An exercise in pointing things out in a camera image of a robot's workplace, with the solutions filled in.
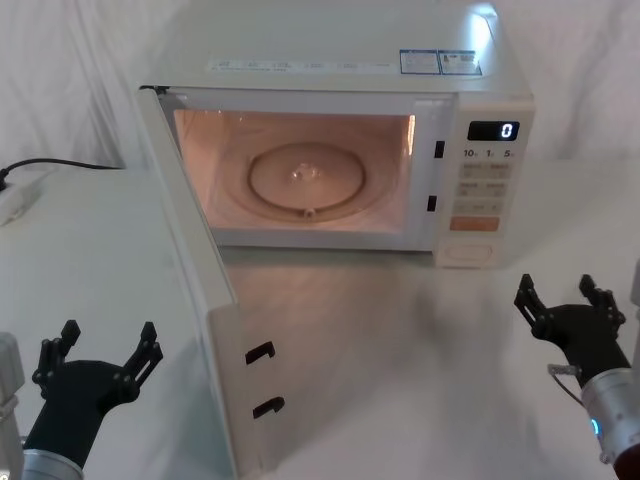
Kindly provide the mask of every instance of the orange button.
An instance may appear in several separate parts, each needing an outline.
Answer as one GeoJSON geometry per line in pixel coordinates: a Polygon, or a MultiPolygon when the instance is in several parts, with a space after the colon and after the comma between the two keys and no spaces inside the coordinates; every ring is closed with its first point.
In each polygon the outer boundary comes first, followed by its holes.
{"type": "Polygon", "coordinates": [[[449,228],[456,232],[497,232],[500,217],[451,217],[449,228]]]}

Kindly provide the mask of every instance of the white backdrop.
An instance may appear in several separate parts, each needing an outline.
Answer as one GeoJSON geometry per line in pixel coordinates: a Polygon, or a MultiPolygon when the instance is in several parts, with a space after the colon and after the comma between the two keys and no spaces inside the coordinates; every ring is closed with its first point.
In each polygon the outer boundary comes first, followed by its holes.
{"type": "MultiPolygon", "coordinates": [[[[131,92],[188,3],[0,1],[0,166],[141,166],[131,92]]],[[[495,4],[537,99],[530,157],[640,158],[640,2],[495,4]]]]}

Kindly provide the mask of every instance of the black power cable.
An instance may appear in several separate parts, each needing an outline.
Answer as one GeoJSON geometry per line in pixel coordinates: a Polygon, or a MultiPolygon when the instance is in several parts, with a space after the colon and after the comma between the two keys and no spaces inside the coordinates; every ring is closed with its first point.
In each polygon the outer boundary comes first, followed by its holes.
{"type": "Polygon", "coordinates": [[[91,170],[120,170],[119,167],[108,167],[106,165],[94,165],[92,163],[73,162],[71,160],[60,160],[58,158],[31,158],[20,162],[12,163],[8,167],[0,169],[0,192],[7,188],[6,178],[9,173],[25,165],[33,165],[36,163],[55,163],[57,165],[69,165],[71,167],[89,168],[91,170]]]}
{"type": "Polygon", "coordinates": [[[567,395],[569,395],[571,398],[573,398],[576,402],[578,402],[580,404],[580,406],[584,407],[584,405],[582,404],[582,402],[580,401],[580,399],[571,391],[569,390],[569,388],[562,383],[562,381],[556,376],[555,373],[551,374],[551,378],[553,378],[553,380],[558,384],[558,386],[564,390],[564,393],[566,393],[567,395]]]}

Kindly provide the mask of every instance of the blue indicator light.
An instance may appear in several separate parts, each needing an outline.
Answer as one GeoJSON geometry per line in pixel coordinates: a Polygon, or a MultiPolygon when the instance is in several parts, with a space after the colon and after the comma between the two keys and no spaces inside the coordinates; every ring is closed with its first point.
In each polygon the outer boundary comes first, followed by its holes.
{"type": "Polygon", "coordinates": [[[593,418],[591,419],[591,426],[593,427],[593,433],[595,434],[595,436],[597,437],[598,435],[600,435],[600,425],[598,425],[598,422],[596,422],[593,418]]]}

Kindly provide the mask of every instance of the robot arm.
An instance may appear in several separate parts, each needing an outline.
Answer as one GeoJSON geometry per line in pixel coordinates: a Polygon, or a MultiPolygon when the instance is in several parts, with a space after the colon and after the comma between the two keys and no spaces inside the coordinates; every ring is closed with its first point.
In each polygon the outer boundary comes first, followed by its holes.
{"type": "MultiPolygon", "coordinates": [[[[65,362],[79,336],[77,323],[69,320],[60,338],[42,342],[32,379],[40,386],[45,404],[24,447],[17,428],[10,432],[4,429],[7,421],[15,427],[13,413],[2,423],[0,450],[13,460],[1,463],[0,469],[9,467],[13,478],[81,480],[104,416],[114,407],[136,400],[140,387],[162,359],[151,322],[144,325],[138,347],[124,366],[90,360],[65,362]]],[[[6,334],[4,338],[13,339],[6,334]]],[[[15,347],[11,363],[21,372],[15,339],[11,345],[15,347]]],[[[18,383],[12,395],[24,383],[24,377],[18,383]]]]}
{"type": "Polygon", "coordinates": [[[18,342],[10,333],[0,333],[0,478],[22,472],[24,457],[14,409],[16,392],[24,385],[18,342]]]}
{"type": "MultiPolygon", "coordinates": [[[[636,263],[636,273],[633,277],[631,286],[631,301],[638,307],[636,318],[640,320],[640,261],[636,263]]],[[[636,340],[636,349],[633,354],[633,374],[640,385],[640,330],[638,330],[638,339],[636,340]]]]}
{"type": "MultiPolygon", "coordinates": [[[[638,276],[634,285],[640,297],[638,276]]],[[[514,303],[531,325],[535,338],[549,341],[564,352],[582,389],[581,403],[600,442],[600,459],[613,465],[620,480],[637,479],[640,383],[616,341],[625,318],[618,311],[613,294],[596,288],[588,275],[582,277],[580,291],[591,305],[547,308],[538,298],[531,277],[523,275],[514,303]]],[[[638,347],[640,344],[636,346],[636,368],[638,347]]]]}

